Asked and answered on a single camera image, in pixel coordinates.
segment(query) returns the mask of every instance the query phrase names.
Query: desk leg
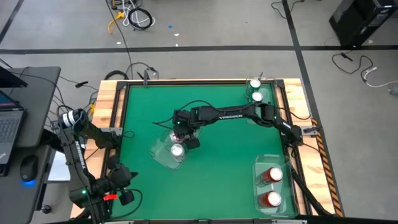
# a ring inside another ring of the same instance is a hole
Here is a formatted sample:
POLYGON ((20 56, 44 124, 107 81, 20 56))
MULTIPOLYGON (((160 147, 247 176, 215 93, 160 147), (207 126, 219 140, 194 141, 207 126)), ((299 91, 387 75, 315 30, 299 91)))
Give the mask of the desk leg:
POLYGON ((55 149, 58 152, 63 153, 63 148, 61 146, 61 140, 58 136, 51 131, 44 129, 42 133, 42 137, 40 138, 40 145, 49 145, 51 148, 55 149))

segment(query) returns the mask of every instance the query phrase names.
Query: green tabletop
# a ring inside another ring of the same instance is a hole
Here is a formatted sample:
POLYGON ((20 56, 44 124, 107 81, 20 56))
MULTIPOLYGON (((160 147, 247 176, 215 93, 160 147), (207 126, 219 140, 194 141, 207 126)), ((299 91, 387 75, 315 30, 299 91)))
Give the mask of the green tabletop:
MULTIPOLYGON (((264 101, 275 104, 274 87, 264 101)), ((120 160, 139 175, 129 188, 144 194, 139 210, 126 219, 237 219, 267 218, 254 206, 252 165, 260 154, 283 155, 280 133, 274 128, 251 124, 247 119, 218 121, 202 128, 201 146, 192 149, 179 169, 158 163, 149 153, 166 129, 152 124, 172 116, 173 110, 193 100, 206 100, 215 107, 245 104, 244 85, 131 86, 120 160)), ((200 106, 195 103, 186 108, 200 106)), ((139 201, 121 206, 113 203, 113 217, 134 209, 139 201)), ((288 209, 293 210, 290 200, 288 209)))

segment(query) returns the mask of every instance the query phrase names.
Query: laptop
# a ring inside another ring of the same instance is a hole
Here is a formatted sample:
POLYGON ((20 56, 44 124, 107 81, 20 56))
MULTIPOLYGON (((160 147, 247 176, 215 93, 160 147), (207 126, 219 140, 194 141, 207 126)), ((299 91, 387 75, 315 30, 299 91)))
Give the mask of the laptop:
POLYGON ((0 90, 0 165, 7 164, 26 110, 0 90))

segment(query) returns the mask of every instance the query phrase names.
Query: concrete floor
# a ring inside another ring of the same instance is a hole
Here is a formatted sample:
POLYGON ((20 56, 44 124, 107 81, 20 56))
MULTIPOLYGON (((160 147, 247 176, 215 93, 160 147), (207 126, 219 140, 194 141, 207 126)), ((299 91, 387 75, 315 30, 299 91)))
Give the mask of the concrete floor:
MULTIPOLYGON (((129 47, 284 45, 292 46, 287 21, 269 4, 271 1, 238 0, 144 0, 156 23, 146 31, 123 27, 129 47)), ((323 46, 335 36, 328 20, 340 1, 306 0, 292 13, 302 46, 323 46)), ((16 2, 0 2, 0 27, 16 2)), ((124 47, 118 31, 109 35, 111 16, 104 1, 75 3, 63 0, 25 0, 0 43, 1 49, 88 49, 124 47)), ((398 45, 398 19, 387 21, 366 45, 398 45)), ((338 45, 336 38, 327 45, 338 45)), ((347 217, 398 220, 398 97, 386 88, 370 88, 358 73, 338 70, 331 56, 338 52, 304 51, 303 57, 333 163, 341 200, 347 217)), ((380 67, 369 77, 371 83, 398 80, 397 50, 354 51, 337 63, 347 70, 358 66, 361 55, 380 67)), ((161 78, 246 78, 264 72, 267 77, 302 78, 293 50, 236 50, 201 52, 132 53, 133 62, 158 69, 161 78)), ((125 70, 126 53, 0 55, 13 67, 60 66, 61 75, 98 86, 112 70, 125 70)), ((91 90, 74 89, 60 80, 65 102, 74 107, 87 104, 91 90)), ((32 223, 66 220, 72 204, 65 184, 51 185, 45 203, 53 213, 36 213, 32 223)))

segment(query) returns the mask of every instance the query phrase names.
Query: screen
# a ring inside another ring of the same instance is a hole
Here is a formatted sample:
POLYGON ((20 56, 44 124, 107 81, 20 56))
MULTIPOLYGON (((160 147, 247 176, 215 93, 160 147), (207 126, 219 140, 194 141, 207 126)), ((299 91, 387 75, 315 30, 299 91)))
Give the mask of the screen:
POLYGON ((0 92, 0 109, 14 107, 17 107, 17 105, 12 102, 4 93, 0 92))

